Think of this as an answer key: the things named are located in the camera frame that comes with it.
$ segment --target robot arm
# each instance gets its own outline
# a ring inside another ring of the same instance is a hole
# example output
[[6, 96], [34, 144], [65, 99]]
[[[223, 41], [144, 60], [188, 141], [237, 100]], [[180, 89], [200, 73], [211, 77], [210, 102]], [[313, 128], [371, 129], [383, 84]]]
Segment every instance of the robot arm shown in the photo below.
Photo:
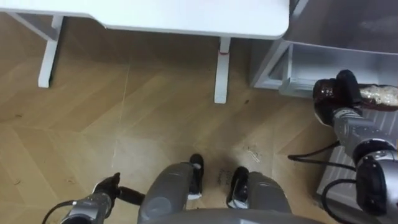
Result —
[[[61, 224], [103, 224], [104, 220], [110, 216], [116, 198], [140, 205], [145, 195], [127, 187], [119, 187], [119, 182], [120, 173], [116, 173], [98, 183], [89, 196], [81, 200], [70, 201], [73, 207], [62, 219]], [[51, 209], [44, 218], [43, 224], [56, 208], [66, 205]]]
[[361, 94], [350, 71], [341, 71], [333, 82], [334, 90], [344, 98], [330, 94], [317, 100], [324, 92], [316, 84], [316, 115], [323, 124], [333, 127], [345, 153], [355, 164], [358, 205], [380, 221], [398, 223], [397, 140], [361, 116]]

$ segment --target robotic hand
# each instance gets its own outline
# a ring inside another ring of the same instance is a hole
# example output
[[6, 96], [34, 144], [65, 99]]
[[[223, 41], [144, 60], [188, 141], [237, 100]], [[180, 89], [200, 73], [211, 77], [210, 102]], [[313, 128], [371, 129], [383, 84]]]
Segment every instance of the robotic hand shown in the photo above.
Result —
[[73, 205], [69, 213], [62, 219], [61, 224], [103, 224], [112, 212], [116, 198], [125, 202], [140, 205], [145, 195], [127, 187], [119, 187], [120, 173], [105, 178], [94, 187], [89, 196], [60, 203], [53, 207], [43, 220], [46, 223], [50, 214], [57, 208]]
[[381, 222], [398, 223], [397, 140], [363, 118], [361, 111], [369, 108], [369, 103], [372, 109], [392, 111], [396, 105], [389, 105], [393, 102], [388, 99], [396, 90], [383, 96], [377, 88], [394, 87], [373, 86], [372, 95], [369, 86], [365, 89], [359, 85], [349, 70], [341, 71], [334, 79], [317, 81], [313, 89], [315, 115], [334, 129], [355, 164], [358, 205]]

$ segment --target metal frame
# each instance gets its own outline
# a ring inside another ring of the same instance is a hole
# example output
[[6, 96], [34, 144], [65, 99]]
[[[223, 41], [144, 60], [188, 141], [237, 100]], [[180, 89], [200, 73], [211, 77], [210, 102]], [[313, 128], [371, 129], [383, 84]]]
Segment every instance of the metal frame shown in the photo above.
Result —
[[[291, 4], [295, 2], [295, 5], [292, 7], [293, 9], [290, 13], [289, 29], [287, 30], [284, 37], [287, 37], [289, 35], [291, 28], [294, 26], [294, 23], [297, 21], [297, 19], [305, 9], [308, 1], [309, 0], [298, 0], [296, 2], [294, 0], [290, 1]], [[251, 74], [249, 76], [249, 84], [251, 87], [266, 87], [277, 90], [282, 85], [282, 81], [273, 80], [269, 78], [269, 75], [279, 59], [283, 56], [283, 54], [291, 44], [292, 43], [285, 40], [284, 38], [272, 42], [272, 45], [266, 53], [264, 59], [262, 59], [259, 68], [255, 71], [251, 71]]]
[[53, 16], [51, 26], [49, 26], [36, 15], [15, 12], [8, 12], [8, 14], [47, 41], [37, 84], [39, 87], [48, 88], [57, 53], [63, 16]]

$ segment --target table leg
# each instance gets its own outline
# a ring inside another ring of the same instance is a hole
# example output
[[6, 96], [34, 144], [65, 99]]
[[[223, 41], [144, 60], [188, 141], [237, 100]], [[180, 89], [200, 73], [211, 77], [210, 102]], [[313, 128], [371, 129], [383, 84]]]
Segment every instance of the table leg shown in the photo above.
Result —
[[53, 16], [51, 26], [48, 26], [36, 15], [15, 12], [9, 12], [8, 14], [47, 41], [37, 83], [39, 87], [48, 88], [50, 86], [55, 54], [57, 53], [63, 16]]
[[226, 103], [230, 43], [230, 37], [220, 37], [220, 51], [218, 52], [216, 85], [214, 94], [215, 103]]

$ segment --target tabletop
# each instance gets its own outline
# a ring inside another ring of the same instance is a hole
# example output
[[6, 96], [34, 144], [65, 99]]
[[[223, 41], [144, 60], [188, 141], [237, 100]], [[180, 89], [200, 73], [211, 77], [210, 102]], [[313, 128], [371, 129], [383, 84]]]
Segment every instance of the tabletop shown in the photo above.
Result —
[[92, 17], [109, 29], [278, 39], [289, 0], [0, 0], [0, 11]]

